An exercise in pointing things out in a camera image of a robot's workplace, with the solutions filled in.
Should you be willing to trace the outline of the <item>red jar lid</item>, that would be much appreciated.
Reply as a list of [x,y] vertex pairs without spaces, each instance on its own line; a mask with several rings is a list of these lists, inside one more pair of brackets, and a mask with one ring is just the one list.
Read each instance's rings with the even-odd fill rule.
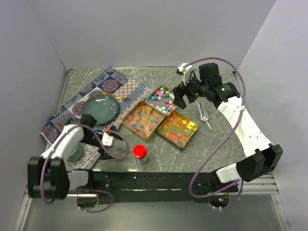
[[147,148],[144,145],[136,145],[133,149],[133,155],[137,159],[143,159],[147,156]]

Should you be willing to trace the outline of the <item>metal scoop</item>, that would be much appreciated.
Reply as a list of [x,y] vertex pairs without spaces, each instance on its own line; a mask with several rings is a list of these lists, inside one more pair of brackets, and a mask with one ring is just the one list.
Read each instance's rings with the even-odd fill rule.
[[209,115],[207,113],[207,110],[206,110],[205,106],[202,103],[200,103],[200,102],[197,102],[196,106],[197,106],[197,111],[199,113],[200,120],[202,122],[205,122],[207,124],[209,130],[211,132],[213,132],[213,129],[212,129],[212,127],[209,124]]

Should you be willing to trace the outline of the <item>clear glass jar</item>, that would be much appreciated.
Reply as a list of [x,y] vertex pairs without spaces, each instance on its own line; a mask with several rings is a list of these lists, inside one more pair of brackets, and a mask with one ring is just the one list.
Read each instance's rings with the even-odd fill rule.
[[142,166],[147,163],[147,155],[134,155],[137,165]]

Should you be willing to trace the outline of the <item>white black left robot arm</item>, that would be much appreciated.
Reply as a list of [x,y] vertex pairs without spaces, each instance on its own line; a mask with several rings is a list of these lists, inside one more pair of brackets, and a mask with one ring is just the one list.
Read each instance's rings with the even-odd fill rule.
[[56,141],[41,156],[33,156],[27,163],[27,192],[31,198],[41,198],[50,204],[56,199],[65,199],[68,193],[80,188],[84,193],[91,193],[96,187],[92,170],[68,171],[65,162],[73,153],[78,143],[99,147],[109,159],[120,157],[112,154],[103,144],[103,136],[125,141],[117,131],[109,129],[102,135],[93,127],[96,119],[88,114],[81,119],[69,120]]

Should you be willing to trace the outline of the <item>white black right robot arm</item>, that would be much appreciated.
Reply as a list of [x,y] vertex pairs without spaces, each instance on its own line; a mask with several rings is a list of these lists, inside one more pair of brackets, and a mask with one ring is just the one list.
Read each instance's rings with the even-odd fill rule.
[[243,96],[230,82],[223,83],[216,63],[203,64],[195,68],[187,63],[178,66],[177,73],[182,82],[173,89],[174,104],[181,109],[186,108],[183,99],[186,96],[190,103],[199,97],[205,97],[224,115],[234,129],[245,154],[245,159],[214,171],[211,187],[217,192],[223,191],[228,182],[243,180],[250,182],[260,176],[272,172],[282,154],[282,147],[274,145],[261,132],[246,107],[242,104]]

